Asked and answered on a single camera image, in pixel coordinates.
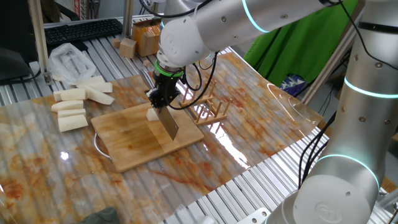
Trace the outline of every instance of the knife blade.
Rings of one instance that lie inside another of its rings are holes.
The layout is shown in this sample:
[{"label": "knife blade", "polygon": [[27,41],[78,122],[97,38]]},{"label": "knife blade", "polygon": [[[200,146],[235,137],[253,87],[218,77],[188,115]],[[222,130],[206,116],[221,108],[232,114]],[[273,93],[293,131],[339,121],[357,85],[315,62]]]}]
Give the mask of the knife blade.
[{"label": "knife blade", "polygon": [[170,114],[170,111],[167,109],[166,106],[162,108],[154,108],[154,110],[160,122],[163,124],[163,127],[169,134],[170,138],[174,140],[180,127],[178,126],[177,122],[175,122],[172,114]]},{"label": "knife blade", "polygon": [[[150,91],[155,89],[155,84],[150,79],[149,74],[142,69],[139,70],[139,73],[142,79],[144,80],[145,84],[150,89]],[[170,138],[174,140],[178,133],[178,129],[180,127],[178,126],[177,122],[174,120],[173,116],[170,114],[170,111],[167,109],[166,106],[163,106],[161,108],[153,107],[153,109],[155,110],[157,117],[159,118],[160,122],[163,124],[163,127],[166,129]]]}]

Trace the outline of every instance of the transparent plastic sheet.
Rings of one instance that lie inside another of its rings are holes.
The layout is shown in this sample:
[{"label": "transparent plastic sheet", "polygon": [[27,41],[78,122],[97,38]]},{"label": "transparent plastic sheet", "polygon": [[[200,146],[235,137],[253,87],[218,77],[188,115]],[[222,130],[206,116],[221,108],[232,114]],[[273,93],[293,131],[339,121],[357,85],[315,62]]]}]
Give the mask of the transparent plastic sheet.
[{"label": "transparent plastic sheet", "polygon": [[96,70],[94,63],[69,43],[52,50],[49,65],[55,80],[70,85],[91,77]]},{"label": "transparent plastic sheet", "polygon": [[[196,70],[187,72],[195,85]],[[202,71],[204,82],[209,72]],[[306,136],[322,118],[235,54],[218,57],[214,79],[214,104],[232,99],[228,117],[200,126],[204,140],[122,174],[94,148],[91,126],[59,133],[53,96],[0,107],[0,214],[9,223],[78,223],[114,206],[121,223],[158,223]],[[115,102],[87,103],[88,121],[148,102],[139,76],[113,85]]]}]

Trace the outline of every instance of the black keyboard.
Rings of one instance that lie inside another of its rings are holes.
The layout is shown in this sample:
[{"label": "black keyboard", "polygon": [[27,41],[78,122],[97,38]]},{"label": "black keyboard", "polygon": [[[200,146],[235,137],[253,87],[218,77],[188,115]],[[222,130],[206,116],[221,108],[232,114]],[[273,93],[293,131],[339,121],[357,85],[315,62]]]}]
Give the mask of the black keyboard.
[{"label": "black keyboard", "polygon": [[122,24],[117,19],[86,22],[76,25],[64,25],[44,29],[48,44],[63,44],[74,40],[87,40],[107,35],[121,34]]}]

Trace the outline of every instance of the green cloth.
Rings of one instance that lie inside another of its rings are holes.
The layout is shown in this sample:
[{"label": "green cloth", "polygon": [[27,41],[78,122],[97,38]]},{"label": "green cloth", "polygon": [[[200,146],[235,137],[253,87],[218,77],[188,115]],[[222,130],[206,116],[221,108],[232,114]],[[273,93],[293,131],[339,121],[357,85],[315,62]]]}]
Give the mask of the green cloth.
[{"label": "green cloth", "polygon": [[[357,2],[344,1],[349,13],[354,11]],[[258,37],[244,59],[276,86],[290,73],[311,82],[333,54],[347,22],[341,6],[326,7]]]},{"label": "green cloth", "polygon": [[87,216],[78,224],[120,224],[120,222],[116,209],[108,207]]}]

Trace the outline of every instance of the white robotic arm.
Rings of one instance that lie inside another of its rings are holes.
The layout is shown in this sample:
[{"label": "white robotic arm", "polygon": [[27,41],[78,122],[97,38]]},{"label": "white robotic arm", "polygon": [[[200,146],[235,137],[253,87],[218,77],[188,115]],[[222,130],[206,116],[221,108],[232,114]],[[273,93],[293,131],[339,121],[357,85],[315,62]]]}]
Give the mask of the white robotic arm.
[{"label": "white robotic arm", "polygon": [[[166,14],[185,12],[200,3],[168,0]],[[156,86],[174,93],[173,100],[178,94],[175,83],[172,89],[164,87],[168,74],[329,4],[324,0],[212,0],[187,16],[166,19],[154,73],[155,80],[160,80]],[[387,147],[398,125],[397,10],[398,0],[366,3],[359,27],[368,52],[357,37],[330,142],[302,187],[276,208],[267,224],[368,222],[384,178]]]},{"label": "white robotic arm", "polygon": [[[164,21],[162,63],[183,67],[220,49],[297,21],[325,6],[319,0],[214,0],[189,16]],[[166,14],[199,6],[196,0],[169,0]]]}]

